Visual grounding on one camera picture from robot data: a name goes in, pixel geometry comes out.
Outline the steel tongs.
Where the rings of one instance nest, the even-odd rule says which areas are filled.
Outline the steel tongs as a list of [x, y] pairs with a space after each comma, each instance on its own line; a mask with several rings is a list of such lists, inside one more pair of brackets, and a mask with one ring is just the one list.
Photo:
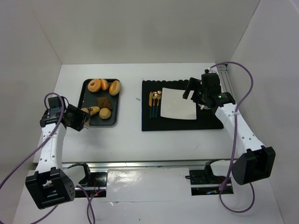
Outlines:
[[90, 119], [91, 119], [92, 108], [91, 107], [81, 108], [81, 111], [83, 111], [85, 113], [85, 119], [84, 119], [83, 127], [88, 129], [90, 127]]

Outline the long bread roll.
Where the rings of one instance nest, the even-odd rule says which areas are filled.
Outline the long bread roll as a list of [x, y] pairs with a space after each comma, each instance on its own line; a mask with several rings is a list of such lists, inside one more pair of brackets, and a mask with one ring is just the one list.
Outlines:
[[81, 108], [81, 110], [88, 113], [90, 116], [94, 116], [95, 114], [100, 112], [100, 108], [98, 106], [88, 106]]

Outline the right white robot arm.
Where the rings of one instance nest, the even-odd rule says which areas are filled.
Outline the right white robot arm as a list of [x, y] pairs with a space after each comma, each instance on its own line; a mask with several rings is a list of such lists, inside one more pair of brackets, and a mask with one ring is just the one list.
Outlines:
[[190, 78], [183, 98], [187, 99], [191, 91], [191, 100], [210, 109], [223, 124], [233, 140], [233, 153], [238, 155], [233, 162], [217, 160], [206, 163], [206, 175], [232, 177], [239, 185], [270, 177], [276, 156], [274, 149], [266, 147], [254, 135], [233, 96], [221, 91], [218, 74], [206, 73], [200, 80]]

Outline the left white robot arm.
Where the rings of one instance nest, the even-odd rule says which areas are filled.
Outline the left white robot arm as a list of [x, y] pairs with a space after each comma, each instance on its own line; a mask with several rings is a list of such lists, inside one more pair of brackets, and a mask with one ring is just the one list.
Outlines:
[[43, 143], [40, 160], [33, 175], [25, 181], [27, 190], [39, 209], [73, 201], [75, 188], [91, 178], [86, 162], [62, 166], [62, 150], [67, 128], [81, 131], [90, 115], [73, 105], [46, 110], [40, 120]]

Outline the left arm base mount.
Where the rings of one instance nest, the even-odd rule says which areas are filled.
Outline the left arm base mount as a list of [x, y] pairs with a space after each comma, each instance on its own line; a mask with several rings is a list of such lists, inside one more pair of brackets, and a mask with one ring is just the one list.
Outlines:
[[67, 171], [73, 183], [84, 188], [90, 197], [106, 197], [107, 171], [91, 171], [86, 162], [72, 164]]

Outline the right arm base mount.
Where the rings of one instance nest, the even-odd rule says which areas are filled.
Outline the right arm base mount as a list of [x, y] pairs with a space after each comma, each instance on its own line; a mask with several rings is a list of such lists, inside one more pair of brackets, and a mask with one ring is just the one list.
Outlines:
[[202, 169], [189, 170], [185, 179], [190, 181], [192, 196], [219, 195], [220, 185], [224, 182], [225, 176], [215, 176], [212, 173], [211, 164], [217, 160], [208, 161]]

